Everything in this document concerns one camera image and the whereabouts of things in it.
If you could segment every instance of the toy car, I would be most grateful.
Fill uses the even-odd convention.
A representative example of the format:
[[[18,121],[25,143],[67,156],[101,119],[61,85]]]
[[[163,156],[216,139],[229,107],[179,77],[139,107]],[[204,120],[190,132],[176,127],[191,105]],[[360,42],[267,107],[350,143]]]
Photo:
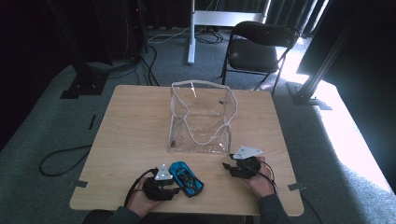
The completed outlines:
[[[189,198],[198,195],[204,188],[204,183],[192,173],[184,161],[174,162],[169,168],[169,173]]]

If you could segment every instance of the clear plastic box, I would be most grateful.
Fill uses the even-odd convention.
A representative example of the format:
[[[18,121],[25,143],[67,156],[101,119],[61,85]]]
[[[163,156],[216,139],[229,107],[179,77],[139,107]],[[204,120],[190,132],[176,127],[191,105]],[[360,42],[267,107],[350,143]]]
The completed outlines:
[[[168,152],[229,154],[238,103],[229,87],[202,80],[171,87]]]

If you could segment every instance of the gray sleeve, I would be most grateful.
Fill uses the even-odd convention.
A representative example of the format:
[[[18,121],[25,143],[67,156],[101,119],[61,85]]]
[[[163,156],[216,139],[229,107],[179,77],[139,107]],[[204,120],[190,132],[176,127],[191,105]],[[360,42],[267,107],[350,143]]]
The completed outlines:
[[[137,224],[141,217],[135,212],[125,208],[119,207],[117,212],[111,216],[108,220],[108,224]]]
[[[293,223],[275,194],[260,198],[259,209],[261,224]]]

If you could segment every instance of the wrist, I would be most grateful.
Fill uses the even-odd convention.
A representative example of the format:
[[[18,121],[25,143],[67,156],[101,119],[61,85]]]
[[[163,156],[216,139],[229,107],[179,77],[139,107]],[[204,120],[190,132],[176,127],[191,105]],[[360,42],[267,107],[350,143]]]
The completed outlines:
[[[128,204],[126,206],[126,208],[135,212],[140,217],[145,217],[149,212],[149,209],[141,207],[141,206],[136,206],[134,204]]]
[[[275,194],[273,186],[269,184],[255,186],[252,189],[258,199],[268,195]]]

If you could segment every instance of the hand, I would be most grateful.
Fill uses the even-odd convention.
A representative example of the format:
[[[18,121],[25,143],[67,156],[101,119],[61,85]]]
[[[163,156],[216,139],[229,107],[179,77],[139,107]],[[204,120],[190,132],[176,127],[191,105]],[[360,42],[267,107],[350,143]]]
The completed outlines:
[[[137,191],[133,192],[129,199],[126,208],[137,213],[140,217],[144,217],[151,209],[162,203],[161,201],[152,201],[146,197],[143,190],[143,184],[147,180],[146,177],[142,178],[137,184]]]
[[[264,157],[257,157],[259,161],[265,161]],[[268,176],[271,179],[271,170],[262,162],[260,162],[262,167],[260,168],[260,173]],[[274,186],[272,183],[261,175],[255,175],[250,179],[242,179],[247,185],[251,188],[251,190],[256,194],[257,198],[260,199],[262,197],[275,194]]]

